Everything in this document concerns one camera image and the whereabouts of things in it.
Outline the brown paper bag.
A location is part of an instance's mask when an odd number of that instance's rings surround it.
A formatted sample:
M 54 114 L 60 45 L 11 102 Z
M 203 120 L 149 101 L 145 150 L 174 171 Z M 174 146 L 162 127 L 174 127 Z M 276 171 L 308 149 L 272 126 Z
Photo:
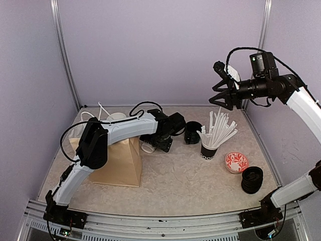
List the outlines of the brown paper bag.
M 100 106 L 98 120 L 105 121 L 110 113 Z M 76 151 L 85 124 L 75 127 L 68 135 L 72 149 Z M 139 187 L 142 173 L 142 160 L 139 153 L 138 137 L 125 139 L 108 146 L 107 163 L 89 175 L 89 180 L 95 184 Z

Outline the stack of black cup lids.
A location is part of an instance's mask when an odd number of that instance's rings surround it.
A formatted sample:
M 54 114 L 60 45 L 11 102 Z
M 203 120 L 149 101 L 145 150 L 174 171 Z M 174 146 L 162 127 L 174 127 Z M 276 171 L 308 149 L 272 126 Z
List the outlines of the stack of black cup lids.
M 254 194 L 259 191 L 263 183 L 263 171 L 261 168 L 248 167 L 242 172 L 241 187 L 247 194 Z

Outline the stack of white paper cups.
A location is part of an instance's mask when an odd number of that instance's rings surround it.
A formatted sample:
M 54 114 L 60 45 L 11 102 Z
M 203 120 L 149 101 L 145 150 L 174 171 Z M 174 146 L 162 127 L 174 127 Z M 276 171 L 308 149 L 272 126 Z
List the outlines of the stack of white paper cups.
M 113 121 L 118 121 L 118 120 L 121 120 L 121 119 L 124 119 L 124 118 L 127 118 L 127 116 L 124 113 L 116 112 L 116 113 L 110 114 L 107 117 L 106 121 L 113 122 Z

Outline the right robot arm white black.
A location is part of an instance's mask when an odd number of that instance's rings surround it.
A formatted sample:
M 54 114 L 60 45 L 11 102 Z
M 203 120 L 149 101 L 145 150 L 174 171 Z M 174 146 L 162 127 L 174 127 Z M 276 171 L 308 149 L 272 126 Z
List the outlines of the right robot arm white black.
M 240 109 L 242 101 L 246 99 L 278 98 L 294 111 L 316 139 L 320 140 L 320 105 L 299 75 L 271 52 L 256 49 L 256 53 L 250 55 L 254 78 L 237 80 L 229 73 L 229 60 L 231 55 L 239 50 L 239 47 L 231 50 L 225 62 L 214 63 L 213 69 L 222 80 L 212 88 L 217 95 L 210 98 L 209 102 L 233 110 L 235 107 Z M 276 215 L 276 208 L 303 200 L 317 190 L 320 190 L 320 162 L 307 174 L 262 199 L 261 204 L 264 206 L 257 210 L 256 217 L 260 222 L 267 223 Z

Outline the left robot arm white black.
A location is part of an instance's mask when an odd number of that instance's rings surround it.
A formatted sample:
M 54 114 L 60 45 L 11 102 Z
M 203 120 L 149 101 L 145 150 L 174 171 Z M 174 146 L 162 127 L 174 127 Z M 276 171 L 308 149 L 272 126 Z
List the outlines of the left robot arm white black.
M 59 223 L 70 219 L 69 203 L 75 191 L 94 170 L 107 163 L 108 147 L 119 141 L 142 136 L 153 147 L 168 152 L 172 137 L 185 130 L 184 117 L 175 112 L 166 115 L 158 105 L 147 111 L 130 111 L 129 116 L 114 121 L 102 121 L 92 117 L 69 127 L 73 129 L 83 125 L 84 131 L 79 140 L 72 164 L 61 175 L 54 190 L 46 194 L 46 214 L 50 214 Z

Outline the stack of black cup sleeves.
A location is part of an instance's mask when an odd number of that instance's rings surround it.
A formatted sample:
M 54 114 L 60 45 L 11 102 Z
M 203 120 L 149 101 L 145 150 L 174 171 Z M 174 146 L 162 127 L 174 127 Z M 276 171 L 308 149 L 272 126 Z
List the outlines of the stack of black cup sleeves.
M 196 121 L 186 123 L 184 132 L 184 141 L 187 145 L 197 144 L 200 141 L 200 136 L 197 131 L 202 131 L 202 125 Z

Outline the black cup holding straws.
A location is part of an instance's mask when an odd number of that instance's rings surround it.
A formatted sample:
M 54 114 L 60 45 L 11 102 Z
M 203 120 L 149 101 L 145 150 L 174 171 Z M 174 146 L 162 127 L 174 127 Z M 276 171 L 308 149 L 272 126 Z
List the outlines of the black cup holding straws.
M 216 154 L 217 149 L 217 147 L 209 147 L 202 143 L 200 155 L 205 161 L 210 161 Z

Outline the red white patterned bowl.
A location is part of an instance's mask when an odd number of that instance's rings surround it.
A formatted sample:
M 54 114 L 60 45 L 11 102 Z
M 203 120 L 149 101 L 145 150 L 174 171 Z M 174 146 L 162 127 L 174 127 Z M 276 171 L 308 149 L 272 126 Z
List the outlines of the red white patterned bowl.
M 247 157 L 240 152 L 229 152 L 225 156 L 225 167 L 234 174 L 241 174 L 249 167 Z

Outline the aluminium front frame rail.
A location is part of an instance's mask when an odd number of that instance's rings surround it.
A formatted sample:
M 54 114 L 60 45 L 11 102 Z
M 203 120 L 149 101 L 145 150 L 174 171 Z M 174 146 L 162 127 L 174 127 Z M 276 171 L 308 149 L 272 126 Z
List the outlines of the aluminium front frame rail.
M 148 217 L 86 211 L 82 228 L 46 222 L 46 205 L 30 200 L 17 240 L 259 240 L 273 227 L 272 240 L 310 240 L 297 203 L 288 204 L 280 221 L 243 227 L 240 211 L 208 215 Z

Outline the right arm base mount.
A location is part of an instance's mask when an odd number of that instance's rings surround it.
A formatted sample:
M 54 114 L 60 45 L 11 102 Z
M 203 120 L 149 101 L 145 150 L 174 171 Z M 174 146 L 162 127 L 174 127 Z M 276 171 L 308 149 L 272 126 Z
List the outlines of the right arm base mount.
M 248 210 L 239 214 L 242 228 L 259 226 L 278 219 L 283 219 L 281 208 L 277 208 L 271 201 L 273 192 L 270 192 L 262 200 L 260 200 L 260 208 L 256 210 Z

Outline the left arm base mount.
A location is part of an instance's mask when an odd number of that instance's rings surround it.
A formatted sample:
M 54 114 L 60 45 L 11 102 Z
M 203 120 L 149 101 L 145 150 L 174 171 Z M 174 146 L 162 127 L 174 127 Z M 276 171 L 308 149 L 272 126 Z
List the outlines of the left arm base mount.
M 52 190 L 49 190 L 46 194 L 45 199 L 47 206 L 43 219 L 68 227 L 84 229 L 88 214 L 70 210 L 68 206 L 57 205 L 52 194 Z

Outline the left aluminium corner post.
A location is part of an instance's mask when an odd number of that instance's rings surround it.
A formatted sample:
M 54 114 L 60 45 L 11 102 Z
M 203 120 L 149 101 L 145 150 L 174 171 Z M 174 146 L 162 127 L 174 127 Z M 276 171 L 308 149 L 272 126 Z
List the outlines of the left aluminium corner post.
M 71 92 L 71 96 L 77 111 L 81 109 L 81 101 L 76 89 L 76 85 L 73 79 L 70 62 L 67 55 L 67 49 L 65 46 L 64 35 L 63 35 L 63 28 L 60 18 L 60 11 L 59 11 L 59 3 L 57 0 L 50 0 L 51 12 L 52 17 L 55 25 L 56 35 L 58 38 L 58 45 L 62 57 L 63 67 L 65 70 L 65 74 L 67 77 L 67 83 Z

